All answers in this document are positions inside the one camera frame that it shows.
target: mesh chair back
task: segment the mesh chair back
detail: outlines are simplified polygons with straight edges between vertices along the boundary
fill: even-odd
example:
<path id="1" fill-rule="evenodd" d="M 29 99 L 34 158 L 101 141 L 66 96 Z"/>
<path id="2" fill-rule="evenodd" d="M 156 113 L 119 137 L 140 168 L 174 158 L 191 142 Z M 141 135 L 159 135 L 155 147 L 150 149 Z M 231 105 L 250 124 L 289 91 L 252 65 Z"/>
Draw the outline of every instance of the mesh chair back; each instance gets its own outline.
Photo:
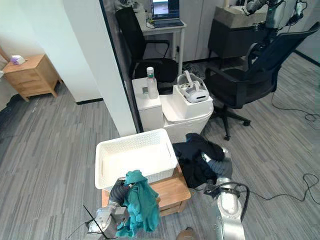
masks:
<path id="1" fill-rule="evenodd" d="M 271 80 L 269 76 L 278 71 L 297 46 L 319 28 L 320 23 L 316 22 L 308 31 L 280 33 L 244 74 L 244 78 L 254 84 Z"/>
<path id="2" fill-rule="evenodd" d="M 115 13 L 124 39 L 133 59 L 142 59 L 146 49 L 145 37 L 132 7 L 126 7 Z"/>

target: plastic bottle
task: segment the plastic bottle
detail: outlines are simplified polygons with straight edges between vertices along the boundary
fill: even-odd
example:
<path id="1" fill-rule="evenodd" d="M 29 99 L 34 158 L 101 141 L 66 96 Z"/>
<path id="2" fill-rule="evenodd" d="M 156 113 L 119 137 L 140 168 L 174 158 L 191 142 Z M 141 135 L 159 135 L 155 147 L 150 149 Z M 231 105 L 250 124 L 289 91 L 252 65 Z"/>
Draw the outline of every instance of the plastic bottle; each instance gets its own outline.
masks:
<path id="1" fill-rule="evenodd" d="M 146 69 L 147 74 L 147 87 L 148 87 L 148 95 L 150 99 L 156 99 L 159 96 L 158 89 L 157 89 L 157 80 L 155 78 L 155 71 L 152 66 L 149 66 Z"/>

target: laptop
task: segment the laptop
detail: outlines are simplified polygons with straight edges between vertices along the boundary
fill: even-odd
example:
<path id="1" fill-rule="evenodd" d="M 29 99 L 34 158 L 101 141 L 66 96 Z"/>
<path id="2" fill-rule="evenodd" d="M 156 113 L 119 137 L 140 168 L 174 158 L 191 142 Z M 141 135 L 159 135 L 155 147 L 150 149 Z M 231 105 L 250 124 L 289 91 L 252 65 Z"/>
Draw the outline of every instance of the laptop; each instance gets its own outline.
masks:
<path id="1" fill-rule="evenodd" d="M 151 9 L 156 28 L 184 25 L 179 18 L 179 0 L 151 0 Z"/>

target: black office chair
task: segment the black office chair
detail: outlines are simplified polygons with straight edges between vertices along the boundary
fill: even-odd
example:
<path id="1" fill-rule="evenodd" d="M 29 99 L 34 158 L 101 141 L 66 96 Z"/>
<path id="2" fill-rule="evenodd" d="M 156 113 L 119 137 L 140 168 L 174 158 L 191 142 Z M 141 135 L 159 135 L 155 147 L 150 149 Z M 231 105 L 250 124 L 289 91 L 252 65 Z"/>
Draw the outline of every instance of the black office chair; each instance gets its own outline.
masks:
<path id="1" fill-rule="evenodd" d="M 145 40 L 132 7 L 118 10 L 115 17 L 131 52 L 129 76 L 135 79 L 144 78 L 147 76 L 147 67 L 153 67 L 158 83 L 173 82 L 178 75 L 178 64 L 172 59 L 165 58 L 170 42 L 168 40 Z M 166 44 L 167 48 L 163 58 L 143 59 L 147 44 Z"/>
<path id="2" fill-rule="evenodd" d="M 308 31 L 279 34 L 253 64 L 249 62 L 247 71 L 240 69 L 221 71 L 214 67 L 205 70 L 204 82 L 208 90 L 223 103 L 223 108 L 214 107 L 211 118 L 222 118 L 226 133 L 225 140 L 230 139 L 228 117 L 243 121 L 244 126 L 249 126 L 251 122 L 249 119 L 229 112 L 228 108 L 241 109 L 243 105 L 276 91 L 281 64 L 306 37 L 319 28 L 320 23 L 316 22 Z"/>

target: brown shoe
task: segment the brown shoe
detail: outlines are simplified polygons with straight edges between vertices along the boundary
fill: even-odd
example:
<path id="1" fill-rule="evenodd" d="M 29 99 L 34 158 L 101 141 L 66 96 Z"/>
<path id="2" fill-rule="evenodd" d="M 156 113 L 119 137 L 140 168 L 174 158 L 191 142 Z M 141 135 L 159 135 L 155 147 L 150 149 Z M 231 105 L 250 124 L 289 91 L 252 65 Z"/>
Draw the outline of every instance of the brown shoe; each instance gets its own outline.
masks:
<path id="1" fill-rule="evenodd" d="M 185 230 L 181 231 L 176 237 L 176 240 L 198 240 L 196 232 L 191 228 L 187 227 Z"/>

